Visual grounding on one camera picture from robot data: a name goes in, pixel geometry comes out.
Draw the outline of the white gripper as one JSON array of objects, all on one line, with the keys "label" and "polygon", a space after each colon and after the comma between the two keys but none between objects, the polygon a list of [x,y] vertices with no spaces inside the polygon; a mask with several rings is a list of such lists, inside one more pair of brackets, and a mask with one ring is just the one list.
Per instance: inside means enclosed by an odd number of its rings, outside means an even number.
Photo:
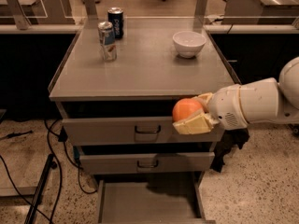
[{"label": "white gripper", "polygon": [[237,130],[248,127],[240,103],[240,88],[235,84],[215,92],[203,93],[193,99],[201,104],[204,111],[174,122],[173,126],[179,134],[210,133],[220,123],[225,130]]}]

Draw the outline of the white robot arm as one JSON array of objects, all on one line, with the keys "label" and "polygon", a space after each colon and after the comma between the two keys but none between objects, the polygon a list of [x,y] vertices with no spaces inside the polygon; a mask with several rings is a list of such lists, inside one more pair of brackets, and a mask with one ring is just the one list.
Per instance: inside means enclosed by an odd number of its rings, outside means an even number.
[{"label": "white robot arm", "polygon": [[209,133],[220,125],[237,130],[251,123],[299,122],[299,58],[289,61],[279,78],[245,85],[235,84],[214,93],[179,100],[172,112],[173,126],[180,134]]}]

